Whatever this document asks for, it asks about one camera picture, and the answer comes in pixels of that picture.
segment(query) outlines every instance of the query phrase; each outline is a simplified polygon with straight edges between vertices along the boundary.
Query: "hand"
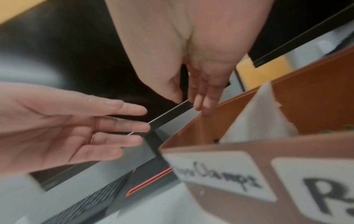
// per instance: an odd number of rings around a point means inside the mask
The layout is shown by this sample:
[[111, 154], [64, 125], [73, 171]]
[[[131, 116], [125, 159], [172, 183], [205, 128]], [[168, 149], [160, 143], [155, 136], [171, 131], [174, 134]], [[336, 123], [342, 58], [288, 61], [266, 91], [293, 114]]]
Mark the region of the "hand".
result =
[[139, 105], [50, 87], [0, 82], [0, 176], [121, 157], [147, 123], [106, 115], [146, 114]]
[[181, 65], [188, 99], [209, 115], [237, 63], [248, 53], [273, 0], [106, 0], [143, 83], [180, 103]]

